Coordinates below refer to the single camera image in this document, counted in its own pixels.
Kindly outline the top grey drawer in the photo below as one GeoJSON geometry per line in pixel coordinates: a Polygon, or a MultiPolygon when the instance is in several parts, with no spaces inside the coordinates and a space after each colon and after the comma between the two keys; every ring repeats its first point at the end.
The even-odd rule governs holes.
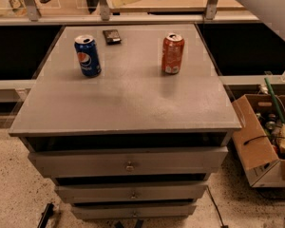
{"type": "Polygon", "coordinates": [[[74,150],[29,153],[46,178],[171,175],[216,172],[227,147],[74,150]]]}

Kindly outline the grey drawer cabinet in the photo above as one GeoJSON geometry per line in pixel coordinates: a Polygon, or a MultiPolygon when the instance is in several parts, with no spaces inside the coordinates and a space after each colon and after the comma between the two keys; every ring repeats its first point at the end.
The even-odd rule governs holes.
{"type": "MultiPolygon", "coordinates": [[[[121,26],[110,46],[100,27],[68,27],[24,101],[10,134],[28,153],[140,148],[227,147],[240,127],[193,25],[121,26]],[[168,33],[184,39],[180,72],[162,71],[168,33]],[[92,35],[101,73],[86,77],[74,40],[92,35]]],[[[212,173],[48,178],[56,186],[205,181],[212,173]]],[[[188,202],[198,199],[68,203],[73,207],[188,202]]]]}

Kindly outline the green stick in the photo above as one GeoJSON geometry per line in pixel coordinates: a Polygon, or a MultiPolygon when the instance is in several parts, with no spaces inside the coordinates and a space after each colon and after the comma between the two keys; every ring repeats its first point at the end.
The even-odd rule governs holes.
{"type": "Polygon", "coordinates": [[[279,103],[278,103],[278,101],[277,101],[276,95],[275,95],[275,93],[274,93],[274,91],[273,91],[273,88],[272,88],[272,86],[271,86],[271,83],[270,83],[269,78],[268,78],[268,77],[265,77],[265,78],[264,78],[264,81],[265,81],[265,84],[266,84],[266,86],[267,86],[267,88],[268,88],[269,94],[270,94],[270,96],[271,96],[271,98],[272,98],[273,104],[274,104],[274,106],[275,106],[275,108],[276,108],[277,115],[278,115],[279,119],[281,120],[281,122],[282,122],[283,124],[285,124],[285,119],[284,119],[283,113],[282,113],[282,111],[281,111],[281,109],[280,109],[279,103]]]}

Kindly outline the grey drawer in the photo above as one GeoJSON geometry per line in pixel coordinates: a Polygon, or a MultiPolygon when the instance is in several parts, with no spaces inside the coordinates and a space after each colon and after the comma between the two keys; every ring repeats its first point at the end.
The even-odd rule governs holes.
{"type": "Polygon", "coordinates": [[[66,203],[150,200],[195,200],[202,197],[205,181],[132,182],[56,186],[66,203]]]}
{"type": "Polygon", "coordinates": [[[134,219],[188,217],[195,209],[193,203],[177,202],[73,207],[71,211],[77,219],[134,219]]]}
{"type": "Polygon", "coordinates": [[[227,147],[74,150],[29,153],[46,178],[171,175],[216,172],[227,147]]]}

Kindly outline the middle grey drawer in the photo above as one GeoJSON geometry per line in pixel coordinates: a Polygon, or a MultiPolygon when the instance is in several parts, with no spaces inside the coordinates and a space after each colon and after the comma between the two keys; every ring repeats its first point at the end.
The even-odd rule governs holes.
{"type": "Polygon", "coordinates": [[[195,200],[202,197],[205,181],[132,182],[56,186],[66,203],[150,200],[195,200]]]}

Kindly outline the bottom grey drawer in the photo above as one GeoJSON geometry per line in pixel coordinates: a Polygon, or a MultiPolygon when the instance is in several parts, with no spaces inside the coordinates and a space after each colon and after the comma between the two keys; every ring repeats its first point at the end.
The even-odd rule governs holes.
{"type": "Polygon", "coordinates": [[[134,219],[188,217],[195,209],[193,203],[177,202],[73,207],[71,211],[77,219],[134,219]]]}

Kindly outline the blue pepsi can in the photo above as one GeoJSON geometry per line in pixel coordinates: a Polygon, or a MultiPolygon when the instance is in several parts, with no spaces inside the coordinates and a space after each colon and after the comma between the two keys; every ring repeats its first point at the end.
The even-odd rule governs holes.
{"type": "Polygon", "coordinates": [[[86,77],[98,76],[102,69],[92,35],[79,35],[74,40],[74,46],[82,73],[86,77]]]}

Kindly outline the cardboard box with clutter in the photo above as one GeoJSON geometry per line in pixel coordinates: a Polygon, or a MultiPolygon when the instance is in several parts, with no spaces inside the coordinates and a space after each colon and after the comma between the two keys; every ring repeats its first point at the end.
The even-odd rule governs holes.
{"type": "Polygon", "coordinates": [[[285,187],[285,160],[276,153],[263,126],[277,115],[268,95],[246,94],[233,102],[242,128],[233,134],[237,154],[251,187],[285,187]]]}

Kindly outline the orange soda can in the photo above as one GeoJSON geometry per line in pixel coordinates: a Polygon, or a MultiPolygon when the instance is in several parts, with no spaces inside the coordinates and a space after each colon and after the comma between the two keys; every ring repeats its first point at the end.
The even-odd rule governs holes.
{"type": "Polygon", "coordinates": [[[184,39],[177,33],[168,33],[162,43],[161,69],[167,74],[177,74],[181,70],[184,39]]]}

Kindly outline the black object on floor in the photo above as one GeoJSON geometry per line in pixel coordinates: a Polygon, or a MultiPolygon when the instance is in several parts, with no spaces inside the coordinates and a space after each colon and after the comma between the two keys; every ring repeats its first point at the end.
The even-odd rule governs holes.
{"type": "Polygon", "coordinates": [[[54,204],[48,203],[44,212],[42,213],[37,228],[46,228],[49,218],[53,216],[54,213],[53,209],[54,209],[54,204]]]}

